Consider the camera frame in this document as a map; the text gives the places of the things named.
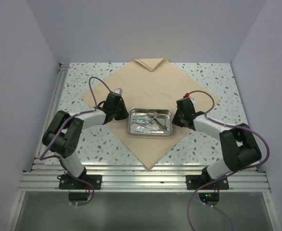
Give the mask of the green white suture packet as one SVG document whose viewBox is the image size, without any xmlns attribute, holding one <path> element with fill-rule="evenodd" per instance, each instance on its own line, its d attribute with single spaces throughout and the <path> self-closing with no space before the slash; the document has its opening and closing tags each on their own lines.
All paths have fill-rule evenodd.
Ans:
<svg viewBox="0 0 282 231">
<path fill-rule="evenodd" d="M 141 123 L 148 121 L 148 118 L 146 116 L 136 116 L 132 118 L 132 121 Z"/>
</svg>

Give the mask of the stainless steel tray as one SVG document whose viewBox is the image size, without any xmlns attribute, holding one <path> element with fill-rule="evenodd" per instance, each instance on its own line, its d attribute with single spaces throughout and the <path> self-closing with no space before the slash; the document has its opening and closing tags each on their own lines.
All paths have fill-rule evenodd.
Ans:
<svg viewBox="0 0 282 231">
<path fill-rule="evenodd" d="M 129 112 L 130 134 L 169 136 L 172 131 L 172 112 L 169 109 L 132 108 Z"/>
</svg>

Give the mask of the hemostat forceps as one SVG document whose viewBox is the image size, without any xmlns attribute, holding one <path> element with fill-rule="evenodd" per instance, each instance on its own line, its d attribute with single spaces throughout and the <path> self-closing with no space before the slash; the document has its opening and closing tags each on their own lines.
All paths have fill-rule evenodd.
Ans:
<svg viewBox="0 0 282 231">
<path fill-rule="evenodd" d="M 150 118 L 150 120 L 153 123 L 155 123 L 160 129 L 162 129 L 164 131 L 169 130 L 165 124 L 163 124 L 162 122 L 159 121 L 159 119 L 166 119 L 166 115 L 159 114 L 158 112 L 154 112 L 154 111 L 149 111 L 147 115 Z"/>
</svg>

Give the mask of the beige cloth mat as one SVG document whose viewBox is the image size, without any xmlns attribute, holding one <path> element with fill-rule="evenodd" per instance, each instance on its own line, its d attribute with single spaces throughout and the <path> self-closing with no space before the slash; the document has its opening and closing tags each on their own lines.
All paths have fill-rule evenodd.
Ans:
<svg viewBox="0 0 282 231">
<path fill-rule="evenodd" d="M 176 110 L 185 93 L 196 98 L 197 110 L 210 108 L 215 96 L 164 59 L 120 63 L 81 63 L 72 82 L 83 105 L 104 100 L 109 90 L 121 88 L 127 109 L 161 108 Z M 210 165 L 221 159 L 219 142 L 208 135 L 174 127 L 169 136 L 133 135 L 128 121 L 112 121 L 85 130 L 78 146 L 81 161 L 94 165 Z"/>
</svg>

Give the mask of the surgical scissors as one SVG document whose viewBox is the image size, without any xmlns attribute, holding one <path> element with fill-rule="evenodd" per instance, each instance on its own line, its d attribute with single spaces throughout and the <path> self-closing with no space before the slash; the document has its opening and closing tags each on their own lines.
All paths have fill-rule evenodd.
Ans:
<svg viewBox="0 0 282 231">
<path fill-rule="evenodd" d="M 141 123 L 139 123 L 139 122 L 134 122 L 134 121 L 132 121 L 133 123 L 136 123 L 136 124 L 140 124 L 140 125 L 145 125 L 145 126 L 154 126 L 153 125 L 153 123 L 151 122 L 151 121 L 146 121 L 146 122 L 141 122 Z"/>
</svg>

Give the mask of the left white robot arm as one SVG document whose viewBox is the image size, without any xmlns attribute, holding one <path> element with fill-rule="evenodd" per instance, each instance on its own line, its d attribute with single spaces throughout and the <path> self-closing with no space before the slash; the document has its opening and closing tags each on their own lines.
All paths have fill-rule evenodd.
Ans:
<svg viewBox="0 0 282 231">
<path fill-rule="evenodd" d="M 93 126 L 105 125 L 112 120 L 125 120 L 128 112 L 119 91 L 112 91 L 107 95 L 102 106 L 95 110 L 79 113 L 58 111 L 45 131 L 42 143 L 46 150 L 40 160 L 46 159 L 47 151 L 54 152 L 52 158 L 60 160 L 61 165 L 70 177 L 70 183 L 76 189 L 85 187 L 87 177 L 85 167 L 75 152 L 81 132 Z"/>
</svg>

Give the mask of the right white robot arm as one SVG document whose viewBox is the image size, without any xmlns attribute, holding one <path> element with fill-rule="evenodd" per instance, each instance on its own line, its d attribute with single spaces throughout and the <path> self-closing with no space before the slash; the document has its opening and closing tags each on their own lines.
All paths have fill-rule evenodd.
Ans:
<svg viewBox="0 0 282 231">
<path fill-rule="evenodd" d="M 212 189 L 218 184 L 218 178 L 242 170 L 262 158 L 258 144 L 247 124 L 230 127 L 220 121 L 212 122 L 204 112 L 196 112 L 192 101 L 182 98 L 176 101 L 177 110 L 172 124 L 203 132 L 220 142 L 222 159 L 202 169 L 203 187 Z"/>
</svg>

